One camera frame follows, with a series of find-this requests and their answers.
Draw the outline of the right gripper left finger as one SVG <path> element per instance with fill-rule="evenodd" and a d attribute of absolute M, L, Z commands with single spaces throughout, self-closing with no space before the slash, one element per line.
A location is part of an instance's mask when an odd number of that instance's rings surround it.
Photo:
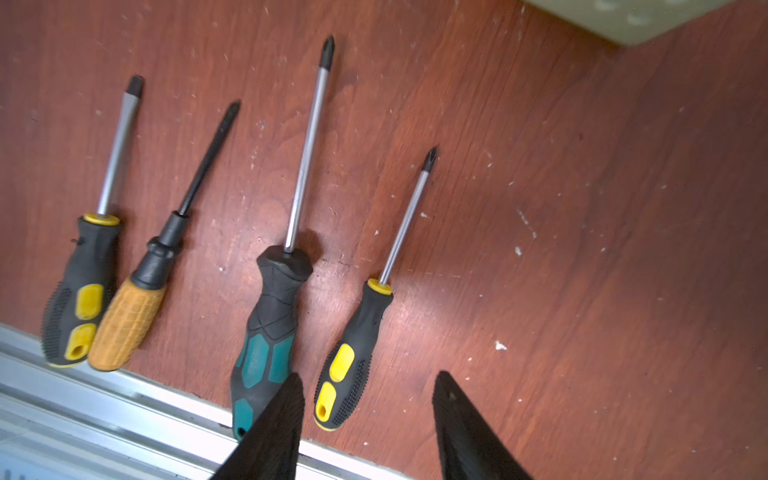
<path fill-rule="evenodd" d="M 291 373 L 212 479 L 294 479 L 305 398 Z"/>

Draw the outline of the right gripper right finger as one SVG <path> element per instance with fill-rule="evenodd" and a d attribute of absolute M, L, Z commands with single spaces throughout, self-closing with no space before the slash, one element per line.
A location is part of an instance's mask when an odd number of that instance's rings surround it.
<path fill-rule="evenodd" d="M 445 479 L 529 479 L 447 371 L 432 396 L 441 473 Z"/>

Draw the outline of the black yellow Phillips screwdriver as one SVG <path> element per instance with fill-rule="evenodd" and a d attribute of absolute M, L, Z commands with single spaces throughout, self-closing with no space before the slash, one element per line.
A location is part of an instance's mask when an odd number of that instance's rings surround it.
<path fill-rule="evenodd" d="M 389 278 L 437 156 L 437 147 L 426 155 L 386 264 L 378 277 L 363 284 L 361 301 L 321 370 L 314 398 L 314 419 L 325 431 L 339 429 L 355 411 L 363 395 L 380 324 L 385 310 L 394 300 Z"/>

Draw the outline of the orange handled black screwdriver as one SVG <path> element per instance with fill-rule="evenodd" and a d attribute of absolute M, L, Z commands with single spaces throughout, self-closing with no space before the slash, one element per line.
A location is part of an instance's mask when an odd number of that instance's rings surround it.
<path fill-rule="evenodd" d="M 227 108 L 180 207 L 171 212 L 159 235 L 147 243 L 142 260 L 117 290 L 88 355 L 98 371 L 115 371 L 130 359 L 157 317 L 175 260 L 190 221 L 190 211 L 239 113 L 241 101 Z"/>

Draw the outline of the black yellow flathead screwdriver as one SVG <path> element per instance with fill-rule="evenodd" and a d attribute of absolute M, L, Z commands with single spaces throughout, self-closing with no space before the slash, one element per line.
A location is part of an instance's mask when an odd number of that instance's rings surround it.
<path fill-rule="evenodd" d="M 75 249 L 44 311 L 41 348 L 46 362 L 57 368 L 86 360 L 115 293 L 121 221 L 110 207 L 144 84 L 142 76 L 134 75 L 123 93 L 98 207 L 77 219 L 79 237 Z"/>

